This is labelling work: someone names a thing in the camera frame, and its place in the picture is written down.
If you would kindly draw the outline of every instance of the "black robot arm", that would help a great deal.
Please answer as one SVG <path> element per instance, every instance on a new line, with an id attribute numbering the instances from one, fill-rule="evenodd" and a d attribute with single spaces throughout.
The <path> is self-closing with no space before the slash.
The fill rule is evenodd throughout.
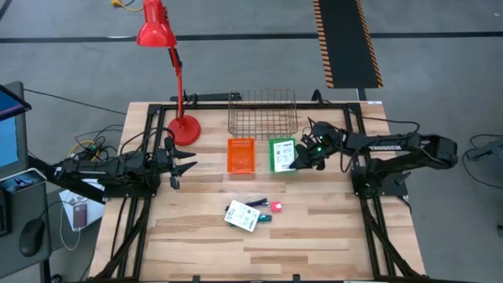
<path id="1" fill-rule="evenodd" d="M 297 145 L 297 158 L 290 168 L 325 169 L 325 159 L 334 153 L 356 157 L 358 154 L 376 151 L 402 151 L 407 154 L 389 160 L 371 159 L 366 167 L 353 169 L 355 187 L 373 188 L 373 195 L 389 175 L 419 167 L 449 169 L 457 163 L 456 142 L 439 135 L 421 135 L 417 132 L 384 136 L 366 136 L 334 127 L 327 122 L 310 119 L 311 133 L 304 135 L 304 145 Z"/>
<path id="2" fill-rule="evenodd" d="M 164 145 L 164 149 L 156 149 L 153 153 L 133 151 L 105 162 L 67 158 L 53 165 L 52 179 L 69 189 L 83 178 L 97 179 L 105 188 L 103 197 L 154 197 L 161 174 L 169 172 L 171 187 L 179 189 L 178 177 L 197 163 L 176 164 L 175 159 L 196 154 L 178 151 L 171 137 L 164 139 Z"/>

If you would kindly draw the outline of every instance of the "white card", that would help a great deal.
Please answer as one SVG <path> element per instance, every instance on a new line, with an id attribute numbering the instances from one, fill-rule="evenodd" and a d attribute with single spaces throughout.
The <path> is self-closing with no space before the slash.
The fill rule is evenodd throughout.
<path id="1" fill-rule="evenodd" d="M 255 225 L 259 220 L 259 216 L 260 210 L 254 209 L 247 206 L 246 204 L 242 204 L 239 201 L 233 200 L 230 203 L 229 210 L 227 211 L 224 220 L 226 220 L 230 224 L 253 232 L 253 229 L 255 228 Z"/>
<path id="2" fill-rule="evenodd" d="M 274 143 L 274 171 L 294 171 L 290 165 L 296 159 L 295 146 L 293 141 L 283 141 Z"/>

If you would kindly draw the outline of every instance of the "desk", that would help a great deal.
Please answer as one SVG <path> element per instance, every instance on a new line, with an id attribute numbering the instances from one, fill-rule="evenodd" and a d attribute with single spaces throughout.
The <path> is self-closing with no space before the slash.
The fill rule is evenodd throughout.
<path id="1" fill-rule="evenodd" d="M 121 142 L 144 130 L 148 105 L 130 104 Z M 363 116 L 385 118 L 381 104 L 362 102 L 361 106 Z M 372 278 L 359 200 L 352 193 L 349 174 L 340 172 L 338 154 L 327 160 L 324 171 L 274 174 L 269 168 L 268 143 L 258 141 L 256 173 L 229 175 L 226 145 L 231 136 L 227 131 L 227 110 L 187 113 L 199 120 L 202 132 L 196 143 L 180 150 L 197 153 L 184 162 L 196 160 L 198 164 L 180 178 L 180 190 L 173 190 L 169 177 L 163 177 L 150 210 L 141 281 L 191 280 L 193 275 L 213 281 L 291 280 L 293 274 L 300 274 L 303 280 Z M 165 125 L 173 119 L 174 111 L 166 114 Z M 308 126 L 308 116 L 345 127 L 342 111 L 298 109 L 297 116 L 297 141 Z M 366 120 L 365 128 L 368 135 L 389 134 L 385 122 Z M 141 138 L 137 138 L 125 152 L 140 143 Z M 389 158 L 393 153 L 375 156 Z M 272 222 L 258 223 L 249 233 L 223 221 L 224 209 L 231 200 L 246 202 L 264 197 L 283 203 L 283 211 L 274 214 Z M 409 209 L 395 197 L 382 197 L 381 201 L 391 242 L 412 268 L 423 273 Z M 90 276 L 101 271 L 110 259 L 121 203 L 115 199 L 105 206 Z M 119 241 L 126 218 L 124 209 Z M 376 245 L 381 273 L 385 274 L 382 248 L 378 241 Z M 131 251 L 135 249 L 133 243 L 126 275 L 131 274 Z"/>

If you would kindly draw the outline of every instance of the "pink object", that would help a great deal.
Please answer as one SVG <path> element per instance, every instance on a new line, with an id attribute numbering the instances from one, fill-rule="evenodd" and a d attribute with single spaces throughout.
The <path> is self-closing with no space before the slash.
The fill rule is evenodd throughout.
<path id="1" fill-rule="evenodd" d="M 273 201 L 270 203 L 270 210 L 272 212 L 280 212 L 281 211 L 281 202 L 280 201 Z"/>

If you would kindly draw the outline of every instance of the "concrete floor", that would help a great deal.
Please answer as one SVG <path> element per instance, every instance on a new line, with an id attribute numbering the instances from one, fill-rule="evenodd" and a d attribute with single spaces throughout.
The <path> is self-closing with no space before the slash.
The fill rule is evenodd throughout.
<path id="1" fill-rule="evenodd" d="M 139 0 L 133 7 L 140 6 Z M 500 31 L 499 0 L 363 0 L 371 32 Z M 307 0 L 165 1 L 175 34 L 313 32 Z M 0 38 L 136 35 L 141 13 L 108 1 L 14 1 L 0 23 Z M 384 88 L 367 90 L 384 102 L 389 119 L 415 120 L 421 133 L 437 133 L 468 148 L 474 134 L 503 133 L 501 103 L 503 38 L 375 39 Z M 354 100 L 354 90 L 328 90 L 316 40 L 180 42 L 189 93 L 232 88 L 290 88 L 299 100 L 319 88 L 330 100 Z M 130 101 L 163 101 L 176 89 L 164 50 L 133 42 L 0 45 L 0 83 L 126 111 Z M 62 159 L 73 136 L 121 123 L 123 116 L 25 94 L 29 149 L 45 160 Z M 391 125 L 398 133 L 406 127 Z M 107 137 L 116 145 L 118 134 Z M 480 178 L 502 184 L 487 159 L 469 164 Z M 464 281 L 501 282 L 503 191 L 472 181 L 459 164 L 449 171 L 420 169 L 407 180 L 413 220 L 428 275 Z M 54 273 L 77 280 L 86 268 L 98 225 L 84 230 L 74 252 L 53 253 Z M 0 280 L 37 282 L 34 266 Z"/>

